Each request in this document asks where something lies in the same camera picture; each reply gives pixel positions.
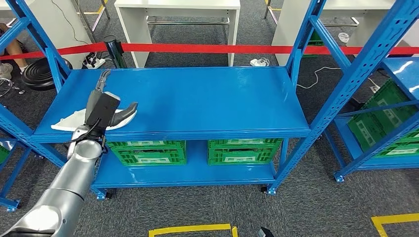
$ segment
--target blue shelf surface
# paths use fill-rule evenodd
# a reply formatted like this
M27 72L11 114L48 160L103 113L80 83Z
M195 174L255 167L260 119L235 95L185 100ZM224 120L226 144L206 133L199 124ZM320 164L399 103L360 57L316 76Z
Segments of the blue shelf surface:
M411 100L419 100L419 58L386 58L383 68Z
M32 139L70 140L51 125L86 106L102 70L72 70ZM104 91L138 102L126 126L108 141L305 137L310 132L283 67L145 68L113 70Z
M335 118L335 124L346 149L348 150L352 160L354 160L359 157L363 151L347 125L349 120L350 118L348 117ZM359 166L357 170L397 168L419 168L419 156L391 156L387 158L371 158Z
M231 184L269 184L272 163L259 165L208 165L207 141L187 141L186 165L123 166L109 152L102 157L94 188L168 187Z

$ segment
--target red barrier tape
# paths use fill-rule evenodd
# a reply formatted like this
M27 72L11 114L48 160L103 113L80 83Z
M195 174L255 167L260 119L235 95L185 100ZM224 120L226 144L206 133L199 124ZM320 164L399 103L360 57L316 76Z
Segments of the red barrier tape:
M159 53L268 53L286 54L291 53L292 46L270 46L270 45L210 45L210 44L166 44L166 43L123 43L125 52L159 52ZM340 47L344 54L358 54L362 47ZM87 45L61 48L58 52L61 55L100 52L106 51L104 43L92 43ZM330 54L325 46L308 46L305 54ZM390 54L411 55L419 53L419 47L395 47ZM44 54L40 51L23 53L17 55L0 56L0 60L16 58L42 58Z

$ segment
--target white cloth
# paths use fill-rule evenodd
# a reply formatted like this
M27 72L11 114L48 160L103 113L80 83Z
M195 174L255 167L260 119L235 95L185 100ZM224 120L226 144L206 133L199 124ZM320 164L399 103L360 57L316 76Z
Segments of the white cloth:
M60 122L51 125L51 128L55 129L55 130L73 132L73 131L76 130L76 128L78 128L79 126L84 124L85 114L86 114L86 109L82 109L80 111L75 111L72 115L70 115L66 118L62 118L60 120ZM137 111L135 111L134 114L127 117L126 119L124 119L119 124L117 124L113 127L107 127L106 130L113 130L113 129L117 129L117 128L120 128L120 127L123 127L123 126L127 125L129 122L131 122L131 120L134 118L134 116L136 114L137 114Z

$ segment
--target yellow floor tape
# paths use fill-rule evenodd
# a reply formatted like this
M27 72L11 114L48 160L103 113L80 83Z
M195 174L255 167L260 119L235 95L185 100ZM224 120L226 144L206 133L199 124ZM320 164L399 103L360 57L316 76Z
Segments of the yellow floor tape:
M282 8L273 8L273 11L281 11Z
M171 234L171 233L193 232L193 231L220 231L220 230L231 230L233 237L238 237L237 227L234 226L233 229L231 229L230 224L167 227L167 228L150 230L148 232L148 236L154 237L157 235L164 235L164 234Z
M373 221L374 226L376 227L380 237L388 237L383 227L384 224L419 221L419 213L391 215L391 216L374 216L374 217L371 217L371 220Z
M102 11L102 9L103 9L103 5L102 5L102 4L100 4L100 8L99 8L99 10L97 11L97 14L99 14L99 13Z

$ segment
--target robotic arm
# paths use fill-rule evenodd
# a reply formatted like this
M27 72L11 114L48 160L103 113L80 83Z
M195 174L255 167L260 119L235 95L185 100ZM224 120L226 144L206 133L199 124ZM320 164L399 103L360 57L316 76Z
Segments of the robotic arm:
M120 98L103 92L104 71L98 85L89 96L85 124L78 127L70 141L68 161L58 172L51 185L35 206L2 237L69 237L73 235L84 204L84 199L94 179L96 162L105 145L105 130L132 115L137 103L115 113Z

